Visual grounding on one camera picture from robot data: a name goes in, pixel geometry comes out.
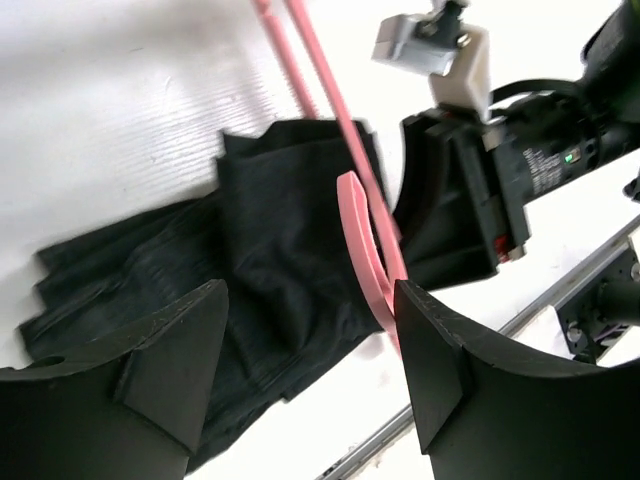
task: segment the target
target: black cloth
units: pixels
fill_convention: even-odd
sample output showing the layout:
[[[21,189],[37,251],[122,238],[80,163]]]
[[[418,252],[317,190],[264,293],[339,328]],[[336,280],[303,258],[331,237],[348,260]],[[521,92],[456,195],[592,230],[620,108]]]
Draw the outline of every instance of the black cloth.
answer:
[[[382,184],[375,138],[357,125]],[[46,311],[19,327],[38,360],[225,279],[229,318],[189,471],[379,331],[340,225],[336,178],[354,164],[336,122],[276,122],[258,139],[223,139],[215,192],[38,252]]]

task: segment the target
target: robotic arm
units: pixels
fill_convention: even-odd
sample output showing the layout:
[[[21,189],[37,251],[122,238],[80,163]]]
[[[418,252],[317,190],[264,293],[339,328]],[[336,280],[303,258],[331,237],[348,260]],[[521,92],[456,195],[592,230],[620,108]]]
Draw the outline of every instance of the robotic arm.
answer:
[[[527,203],[640,147],[637,1],[624,0],[589,40],[580,80],[526,80],[492,93],[488,33],[462,23],[466,6],[447,0],[428,15],[387,19],[374,51],[428,75],[437,104],[403,121],[406,166],[394,212],[409,276],[427,278],[427,290],[490,277],[521,258]],[[624,193],[640,200],[638,179]],[[623,263],[637,265],[637,253]],[[600,288],[596,280],[589,288]],[[637,322],[634,283],[605,285],[600,307]],[[640,360],[605,369],[547,355],[411,281],[396,282],[395,314],[418,438],[436,480],[637,477]]]
[[[409,274],[428,278],[429,290],[490,277],[521,258],[527,203],[640,147],[636,2],[625,0],[588,42],[580,80],[525,80],[494,92],[488,32],[462,23],[467,4],[389,18],[374,50],[378,61],[427,75],[437,104],[403,121],[394,213]],[[624,191],[640,198],[636,180]]]

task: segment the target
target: screw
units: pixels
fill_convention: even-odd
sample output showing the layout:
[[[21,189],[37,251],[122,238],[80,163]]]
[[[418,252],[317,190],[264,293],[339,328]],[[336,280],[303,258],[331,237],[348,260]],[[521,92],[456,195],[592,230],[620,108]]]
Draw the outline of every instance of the screw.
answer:
[[[634,282],[640,282],[640,264],[634,263],[631,267],[631,279]]]
[[[578,328],[578,324],[573,322],[567,329],[567,339],[571,343],[578,343],[578,340],[582,338],[582,330]]]
[[[464,48],[471,43],[471,37],[468,33],[463,33],[458,37],[458,48]]]

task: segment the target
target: white 3d-printed bracket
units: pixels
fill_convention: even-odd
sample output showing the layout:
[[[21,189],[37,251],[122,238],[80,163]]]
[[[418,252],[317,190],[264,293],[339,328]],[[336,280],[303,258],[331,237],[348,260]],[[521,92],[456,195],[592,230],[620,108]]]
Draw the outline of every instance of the white 3d-printed bracket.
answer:
[[[489,120],[491,78],[489,74],[489,32],[475,25],[463,25],[461,48],[446,75],[429,75],[436,104],[474,110],[483,122]]]

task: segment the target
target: pink hanger hook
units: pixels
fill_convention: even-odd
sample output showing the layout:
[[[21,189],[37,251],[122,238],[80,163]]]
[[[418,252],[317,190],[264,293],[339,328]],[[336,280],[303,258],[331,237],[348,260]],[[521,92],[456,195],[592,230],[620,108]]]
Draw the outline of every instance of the pink hanger hook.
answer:
[[[265,27],[270,31],[291,83],[295,88],[300,79],[301,84],[304,85],[282,28],[270,13],[271,2],[269,0],[254,1],[265,22]],[[399,231],[376,182],[360,135],[342,98],[304,3],[302,0],[286,0],[286,4],[331,103],[360,177],[358,178],[354,172],[348,172],[341,175],[337,181],[340,219],[356,277],[369,308],[399,351],[393,309],[393,288],[396,280],[407,279],[407,270],[398,245]],[[300,93],[297,94],[300,103],[304,105],[300,100]],[[380,239],[388,275],[382,266],[375,245],[373,229],[369,222],[369,208]]]

